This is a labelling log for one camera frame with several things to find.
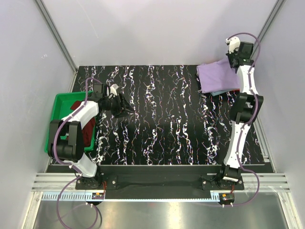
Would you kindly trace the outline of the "purple t shirt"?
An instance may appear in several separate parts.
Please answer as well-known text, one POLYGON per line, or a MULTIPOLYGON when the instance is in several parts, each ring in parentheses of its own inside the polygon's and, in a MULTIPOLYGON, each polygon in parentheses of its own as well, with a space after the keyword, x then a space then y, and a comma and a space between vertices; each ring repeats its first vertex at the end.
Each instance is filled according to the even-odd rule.
POLYGON ((239 79, 228 58, 196 67, 202 93, 239 90, 239 79))

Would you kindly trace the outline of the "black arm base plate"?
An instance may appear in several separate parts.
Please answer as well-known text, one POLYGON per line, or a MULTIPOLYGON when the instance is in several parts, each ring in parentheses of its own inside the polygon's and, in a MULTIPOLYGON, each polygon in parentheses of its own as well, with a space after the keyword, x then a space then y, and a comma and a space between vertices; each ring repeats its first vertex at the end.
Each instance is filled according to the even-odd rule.
POLYGON ((174 165, 174 166, 100 166, 102 177, 99 183, 82 179, 76 183, 79 190, 113 191, 118 194, 154 193, 169 196, 196 196, 210 192, 202 188, 209 174, 215 174, 220 165, 174 165))

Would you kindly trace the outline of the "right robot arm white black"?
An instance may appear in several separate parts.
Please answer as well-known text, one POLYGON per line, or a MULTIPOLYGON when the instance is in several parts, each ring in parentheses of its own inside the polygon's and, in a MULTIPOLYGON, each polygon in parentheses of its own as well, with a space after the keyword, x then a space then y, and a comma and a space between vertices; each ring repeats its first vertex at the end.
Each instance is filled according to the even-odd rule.
POLYGON ((254 82, 254 60, 251 59, 254 45, 242 42, 237 37, 227 39, 226 44, 229 46, 226 55, 239 79, 240 92, 230 111, 232 134, 228 152, 216 177, 216 183, 222 189, 237 185, 241 180, 241 159, 246 136, 264 101, 254 82))

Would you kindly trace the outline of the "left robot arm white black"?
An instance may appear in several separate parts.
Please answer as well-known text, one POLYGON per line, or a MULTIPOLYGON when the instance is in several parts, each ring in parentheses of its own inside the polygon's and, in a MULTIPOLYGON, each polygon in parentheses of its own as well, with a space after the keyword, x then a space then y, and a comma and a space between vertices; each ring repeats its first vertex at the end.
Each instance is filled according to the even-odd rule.
POLYGON ((118 88, 116 84, 94 84, 93 91, 86 92, 85 98, 71 113, 52 120, 49 125, 48 156, 75 169, 93 189, 102 185, 103 177, 97 165, 85 154, 83 129, 88 124, 95 125, 92 121, 102 111, 110 111, 115 118, 134 112, 118 88))

